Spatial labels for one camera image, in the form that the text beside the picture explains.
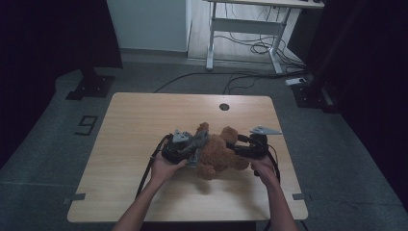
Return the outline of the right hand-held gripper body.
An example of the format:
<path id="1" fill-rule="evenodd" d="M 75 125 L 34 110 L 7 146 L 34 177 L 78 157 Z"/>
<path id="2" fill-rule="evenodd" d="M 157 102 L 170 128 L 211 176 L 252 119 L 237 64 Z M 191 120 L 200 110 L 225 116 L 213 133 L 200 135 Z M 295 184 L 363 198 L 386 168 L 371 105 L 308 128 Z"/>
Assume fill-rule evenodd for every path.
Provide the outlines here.
<path id="1" fill-rule="evenodd" d="M 281 135 L 279 130 L 267 128 L 265 126 L 255 126 L 250 129 L 250 143 L 253 148 L 260 150 L 266 156 L 271 156 L 268 144 L 268 135 Z"/>

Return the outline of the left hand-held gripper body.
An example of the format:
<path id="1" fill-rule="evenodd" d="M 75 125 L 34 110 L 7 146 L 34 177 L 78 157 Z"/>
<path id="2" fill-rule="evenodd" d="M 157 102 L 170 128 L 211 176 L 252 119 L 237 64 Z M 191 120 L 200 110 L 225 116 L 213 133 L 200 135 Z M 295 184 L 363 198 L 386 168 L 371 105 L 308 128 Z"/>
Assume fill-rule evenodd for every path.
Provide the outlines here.
<path id="1" fill-rule="evenodd" d="M 190 139 L 189 132 L 175 130 L 173 134 L 168 135 L 167 142 L 162 149 L 162 156 L 175 165 L 187 160 L 191 156 L 191 151 L 188 150 Z"/>

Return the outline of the brown teddy bear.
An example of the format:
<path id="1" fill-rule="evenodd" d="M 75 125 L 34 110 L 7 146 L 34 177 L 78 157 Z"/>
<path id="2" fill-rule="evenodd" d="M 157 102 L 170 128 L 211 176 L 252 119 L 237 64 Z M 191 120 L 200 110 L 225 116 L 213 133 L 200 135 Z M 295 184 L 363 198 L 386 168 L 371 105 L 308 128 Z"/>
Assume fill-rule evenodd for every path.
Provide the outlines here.
<path id="1" fill-rule="evenodd" d="M 233 150 L 238 141 L 238 131 L 226 126 L 219 135 L 211 134 L 203 148 L 199 150 L 195 172 L 198 178 L 213 180 L 219 172 L 232 168 L 245 170 L 249 162 Z"/>

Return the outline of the person's left hand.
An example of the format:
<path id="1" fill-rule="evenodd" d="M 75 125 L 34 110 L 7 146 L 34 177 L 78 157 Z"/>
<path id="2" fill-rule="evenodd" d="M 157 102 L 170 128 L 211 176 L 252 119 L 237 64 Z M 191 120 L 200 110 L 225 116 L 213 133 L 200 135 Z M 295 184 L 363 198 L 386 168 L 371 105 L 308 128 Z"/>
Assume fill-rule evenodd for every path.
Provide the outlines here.
<path id="1" fill-rule="evenodd" d="M 156 186 L 162 186 L 162 184 L 170 179 L 178 169 L 183 168 L 186 163 L 186 160 L 183 160 L 178 164 L 170 163 L 161 153 L 159 153 L 153 158 L 150 183 Z"/>

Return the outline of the person's right hand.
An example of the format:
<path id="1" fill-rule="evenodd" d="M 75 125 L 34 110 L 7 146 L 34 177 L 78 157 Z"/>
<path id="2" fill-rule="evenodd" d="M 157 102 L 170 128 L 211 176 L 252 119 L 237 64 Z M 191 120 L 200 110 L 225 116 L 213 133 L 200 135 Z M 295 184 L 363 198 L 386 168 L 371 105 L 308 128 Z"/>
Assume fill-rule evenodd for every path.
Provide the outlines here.
<path id="1" fill-rule="evenodd" d="M 251 168 L 258 172 L 261 181 L 268 189 L 276 188 L 279 185 L 270 158 L 265 157 L 262 160 L 252 160 Z"/>

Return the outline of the black stand base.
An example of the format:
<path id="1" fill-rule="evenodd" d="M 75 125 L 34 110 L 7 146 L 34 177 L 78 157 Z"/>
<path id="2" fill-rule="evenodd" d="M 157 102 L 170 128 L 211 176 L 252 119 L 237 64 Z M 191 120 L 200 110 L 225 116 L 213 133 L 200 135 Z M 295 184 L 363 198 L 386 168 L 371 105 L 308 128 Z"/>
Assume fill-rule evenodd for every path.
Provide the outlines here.
<path id="1" fill-rule="evenodd" d="M 81 100 L 83 97 L 105 98 L 114 83 L 114 76 L 99 75 L 92 66 L 80 69 L 82 80 L 74 91 L 71 91 L 66 100 Z"/>
<path id="2" fill-rule="evenodd" d="M 338 114 L 334 99 L 326 87 L 316 90 L 306 84 L 291 86 L 296 105 L 299 108 L 320 109 L 327 114 Z"/>

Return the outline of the dark curtain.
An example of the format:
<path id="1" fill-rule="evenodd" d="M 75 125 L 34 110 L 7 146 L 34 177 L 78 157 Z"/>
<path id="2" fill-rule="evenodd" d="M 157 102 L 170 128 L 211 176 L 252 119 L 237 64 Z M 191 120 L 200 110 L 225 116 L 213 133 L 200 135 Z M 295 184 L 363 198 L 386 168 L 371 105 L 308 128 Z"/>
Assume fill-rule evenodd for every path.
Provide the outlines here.
<path id="1" fill-rule="evenodd" d="M 86 66 L 122 67 L 107 0 L 0 0 L 0 168 Z"/>
<path id="2" fill-rule="evenodd" d="M 408 211 L 408 0 L 322 0 L 307 65 Z"/>

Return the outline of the white desk frame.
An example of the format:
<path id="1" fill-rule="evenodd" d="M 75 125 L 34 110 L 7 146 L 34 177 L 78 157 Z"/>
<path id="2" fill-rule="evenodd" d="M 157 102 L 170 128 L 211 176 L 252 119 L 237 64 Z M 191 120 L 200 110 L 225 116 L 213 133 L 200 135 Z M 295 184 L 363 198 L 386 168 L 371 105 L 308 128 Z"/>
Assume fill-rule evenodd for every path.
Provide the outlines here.
<path id="1" fill-rule="evenodd" d="M 292 9 L 318 9 L 324 8 L 322 0 L 205 0 L 213 4 L 210 22 L 210 41 L 207 48 L 206 69 L 214 68 L 214 38 L 215 32 L 232 32 L 253 35 L 276 36 L 276 39 L 269 49 L 268 54 L 272 61 L 276 74 L 282 74 L 280 60 L 277 55 L 279 44 L 282 40 L 287 21 Z M 217 17 L 217 4 L 241 4 L 268 7 L 283 7 L 287 11 L 281 21 L 259 21 L 246 19 L 231 19 Z"/>

